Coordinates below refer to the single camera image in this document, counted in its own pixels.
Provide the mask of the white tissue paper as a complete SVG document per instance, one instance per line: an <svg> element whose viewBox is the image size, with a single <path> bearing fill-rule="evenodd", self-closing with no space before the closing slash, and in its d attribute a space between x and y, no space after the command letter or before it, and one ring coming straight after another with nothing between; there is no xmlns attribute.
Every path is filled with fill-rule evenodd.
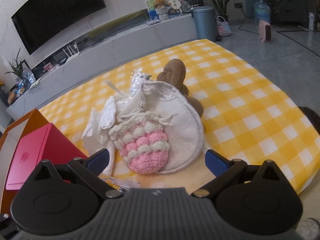
<svg viewBox="0 0 320 240"><path fill-rule="evenodd" d="M109 164L103 170L103 175L108 177L112 176L116 156L116 147L109 136L110 129L116 123L116 110L114 96L106 100L101 111L97 112L95 108L92 108L89 121L81 137L84 148L88 150L89 155L93 155L102 148L106 148L109 151Z"/></svg>

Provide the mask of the white round towel pad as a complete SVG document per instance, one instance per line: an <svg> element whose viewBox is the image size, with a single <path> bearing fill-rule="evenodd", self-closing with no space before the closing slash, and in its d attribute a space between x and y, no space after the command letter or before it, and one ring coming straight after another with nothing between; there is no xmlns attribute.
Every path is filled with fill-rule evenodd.
<svg viewBox="0 0 320 240"><path fill-rule="evenodd" d="M188 167L204 145L203 125L197 111L177 88L166 82L146 81L142 91L146 109L171 123L164 127L170 144L168 160L157 173L165 175Z"/></svg>

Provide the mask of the pink white crochet pouch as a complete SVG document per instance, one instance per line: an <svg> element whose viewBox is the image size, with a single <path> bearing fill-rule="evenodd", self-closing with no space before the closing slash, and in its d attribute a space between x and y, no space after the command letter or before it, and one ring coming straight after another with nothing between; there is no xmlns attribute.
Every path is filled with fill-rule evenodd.
<svg viewBox="0 0 320 240"><path fill-rule="evenodd" d="M109 137L132 172L152 174L168 161L170 144L164 128L171 125L157 113L147 111L111 128Z"/></svg>

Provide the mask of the yellow checkered tablecloth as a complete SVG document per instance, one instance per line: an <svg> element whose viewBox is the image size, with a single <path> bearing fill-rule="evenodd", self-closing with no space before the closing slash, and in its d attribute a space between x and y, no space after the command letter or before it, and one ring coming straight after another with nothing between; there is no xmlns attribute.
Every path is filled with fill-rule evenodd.
<svg viewBox="0 0 320 240"><path fill-rule="evenodd" d="M204 106L201 120L208 148L249 164L272 159L298 193L311 183L319 170L319 133L280 88L243 59L208 40L124 64L60 96L41 108L41 114L82 148L91 110L102 110L114 94L106 81L126 91L135 69L156 76L171 59L184 62L185 84Z"/></svg>

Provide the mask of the clear plastic bagged cloth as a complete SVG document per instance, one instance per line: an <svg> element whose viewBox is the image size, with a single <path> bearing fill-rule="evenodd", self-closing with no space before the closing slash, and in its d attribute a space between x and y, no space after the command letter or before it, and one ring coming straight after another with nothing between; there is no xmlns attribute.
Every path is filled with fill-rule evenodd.
<svg viewBox="0 0 320 240"><path fill-rule="evenodd" d="M129 101L134 97L140 85L145 81L150 80L151 77L152 75L143 72L143 68L136 68L131 72L130 87L128 92L118 92L115 95L118 113L123 110Z"/></svg>

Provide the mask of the orange cardboard box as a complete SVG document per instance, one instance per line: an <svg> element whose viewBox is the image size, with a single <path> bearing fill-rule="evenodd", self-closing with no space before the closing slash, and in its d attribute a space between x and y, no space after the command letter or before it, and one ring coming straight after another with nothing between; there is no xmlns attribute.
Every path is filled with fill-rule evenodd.
<svg viewBox="0 0 320 240"><path fill-rule="evenodd" d="M10 213L10 204L16 196L17 190L8 191L5 189L7 176L16 147L25 135L48 124L49 121L38 111L32 110L9 125L1 137L1 172L0 172L0 194L1 194L1 214Z"/></svg>

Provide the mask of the green plant on console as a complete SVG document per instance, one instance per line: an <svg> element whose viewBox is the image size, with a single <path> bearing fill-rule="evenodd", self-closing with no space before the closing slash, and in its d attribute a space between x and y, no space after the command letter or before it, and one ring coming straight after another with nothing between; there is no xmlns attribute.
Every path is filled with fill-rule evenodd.
<svg viewBox="0 0 320 240"><path fill-rule="evenodd" d="M13 58L11 62L9 61L11 70L6 72L6 74L14 74L17 77L17 87L23 87L24 89L28 90L30 88L30 82L23 75L23 61L18 60L20 50L21 49L18 50L16 57Z"/></svg>

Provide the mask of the pastel woven basket bag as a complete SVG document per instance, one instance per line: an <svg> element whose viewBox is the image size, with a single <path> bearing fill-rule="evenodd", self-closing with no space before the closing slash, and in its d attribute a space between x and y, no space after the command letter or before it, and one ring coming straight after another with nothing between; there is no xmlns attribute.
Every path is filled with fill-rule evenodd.
<svg viewBox="0 0 320 240"><path fill-rule="evenodd" d="M232 34L229 23L222 16L216 17L218 33L221 37L227 37Z"/></svg>

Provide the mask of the white marble tv console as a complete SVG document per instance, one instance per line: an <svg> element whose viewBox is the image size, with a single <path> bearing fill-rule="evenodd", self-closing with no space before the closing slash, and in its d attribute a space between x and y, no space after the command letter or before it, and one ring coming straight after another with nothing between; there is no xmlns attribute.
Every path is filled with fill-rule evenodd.
<svg viewBox="0 0 320 240"><path fill-rule="evenodd" d="M45 74L38 85L26 91L7 108L7 113L13 119L18 119L97 75L196 38L196 27L190 14L154 25L142 24L118 33Z"/></svg>

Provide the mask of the pink space heater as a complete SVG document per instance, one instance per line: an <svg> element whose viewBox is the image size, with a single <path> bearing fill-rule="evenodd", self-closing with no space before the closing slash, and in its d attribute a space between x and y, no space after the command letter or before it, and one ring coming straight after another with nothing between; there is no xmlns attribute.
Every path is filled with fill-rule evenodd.
<svg viewBox="0 0 320 240"><path fill-rule="evenodd" d="M258 31L259 31L259 38L263 42L271 42L272 41L272 28L271 28L271 25L267 21L260 20L259 26L258 26Z"/></svg>

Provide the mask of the blue grey trash can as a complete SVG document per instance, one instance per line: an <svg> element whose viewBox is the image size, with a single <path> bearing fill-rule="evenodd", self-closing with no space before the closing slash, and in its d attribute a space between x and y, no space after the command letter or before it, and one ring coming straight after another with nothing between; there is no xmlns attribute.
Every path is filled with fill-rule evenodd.
<svg viewBox="0 0 320 240"><path fill-rule="evenodd" d="M211 5L195 7L191 11L195 22L198 39L208 39L216 42L218 37L215 8Z"/></svg>

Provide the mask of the blue water jug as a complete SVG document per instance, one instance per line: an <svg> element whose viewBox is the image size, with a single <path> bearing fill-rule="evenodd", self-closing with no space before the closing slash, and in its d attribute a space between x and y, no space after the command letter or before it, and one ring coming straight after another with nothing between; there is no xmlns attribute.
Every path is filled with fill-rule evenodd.
<svg viewBox="0 0 320 240"><path fill-rule="evenodd" d="M259 24L261 20L266 21L268 23L271 22L271 9L264 2L264 0L258 0L257 2L255 2L254 19L256 24Z"/></svg>

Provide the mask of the green picture card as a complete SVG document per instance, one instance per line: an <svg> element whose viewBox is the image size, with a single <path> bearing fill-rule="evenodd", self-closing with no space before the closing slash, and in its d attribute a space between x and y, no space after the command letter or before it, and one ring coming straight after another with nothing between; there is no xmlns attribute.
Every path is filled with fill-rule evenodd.
<svg viewBox="0 0 320 240"><path fill-rule="evenodd" d="M150 20L156 20L159 19L156 9L167 7L169 0L146 0L145 3Z"/></svg>

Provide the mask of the teddy bear on console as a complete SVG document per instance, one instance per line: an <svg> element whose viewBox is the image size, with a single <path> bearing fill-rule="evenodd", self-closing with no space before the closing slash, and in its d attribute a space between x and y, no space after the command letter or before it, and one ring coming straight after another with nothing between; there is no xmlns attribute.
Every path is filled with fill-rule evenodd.
<svg viewBox="0 0 320 240"><path fill-rule="evenodd" d="M153 0L153 1L154 1L153 7L155 9L161 9L167 6L166 0Z"/></svg>

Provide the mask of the black wall television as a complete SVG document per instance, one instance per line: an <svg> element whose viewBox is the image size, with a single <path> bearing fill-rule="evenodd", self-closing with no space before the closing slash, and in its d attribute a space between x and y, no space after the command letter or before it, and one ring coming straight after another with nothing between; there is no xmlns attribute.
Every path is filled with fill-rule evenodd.
<svg viewBox="0 0 320 240"><path fill-rule="evenodd" d="M104 0L27 0L11 19L32 54L64 29L105 7Z"/></svg>

